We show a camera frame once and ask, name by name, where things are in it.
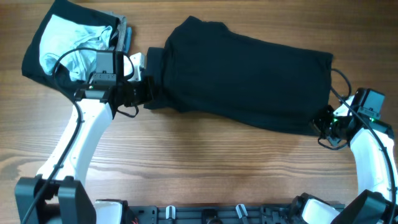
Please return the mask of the black t-shirt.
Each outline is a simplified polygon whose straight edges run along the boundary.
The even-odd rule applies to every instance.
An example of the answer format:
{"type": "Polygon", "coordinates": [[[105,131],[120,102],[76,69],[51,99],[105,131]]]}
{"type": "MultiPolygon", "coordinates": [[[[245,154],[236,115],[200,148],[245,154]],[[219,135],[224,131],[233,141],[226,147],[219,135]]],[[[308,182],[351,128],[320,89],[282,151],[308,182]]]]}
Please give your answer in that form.
{"type": "Polygon", "coordinates": [[[310,120],[328,104],[332,60],[328,52],[264,42],[190,16],[162,48],[147,51],[155,89],[145,107],[312,135],[310,120]]]}

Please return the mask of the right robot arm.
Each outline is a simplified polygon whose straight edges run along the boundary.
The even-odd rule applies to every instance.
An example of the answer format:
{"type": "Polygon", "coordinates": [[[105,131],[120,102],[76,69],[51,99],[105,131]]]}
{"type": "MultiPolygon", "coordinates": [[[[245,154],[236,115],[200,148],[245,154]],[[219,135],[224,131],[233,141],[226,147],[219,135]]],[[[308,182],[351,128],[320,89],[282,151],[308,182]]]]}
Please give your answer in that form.
{"type": "Polygon", "coordinates": [[[341,100],[334,110],[327,106],[312,120],[319,140],[338,151],[349,147],[354,155],[358,196],[342,211],[308,194],[295,197],[289,223],[397,223],[397,168],[394,133],[380,120],[384,94],[360,88],[341,100]]]}

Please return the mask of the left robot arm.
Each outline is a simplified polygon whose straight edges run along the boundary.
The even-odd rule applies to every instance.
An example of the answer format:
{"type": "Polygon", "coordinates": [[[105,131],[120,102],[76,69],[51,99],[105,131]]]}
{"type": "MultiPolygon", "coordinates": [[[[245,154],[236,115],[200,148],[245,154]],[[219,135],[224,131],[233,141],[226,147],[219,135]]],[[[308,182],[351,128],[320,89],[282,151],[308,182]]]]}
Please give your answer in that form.
{"type": "Polygon", "coordinates": [[[21,223],[137,223],[125,200],[91,202],[85,180],[93,154],[119,107],[154,99],[153,81],[144,74],[146,57],[99,50],[96,69],[68,99],[73,111],[53,153],[35,177],[15,187],[21,223]]]}

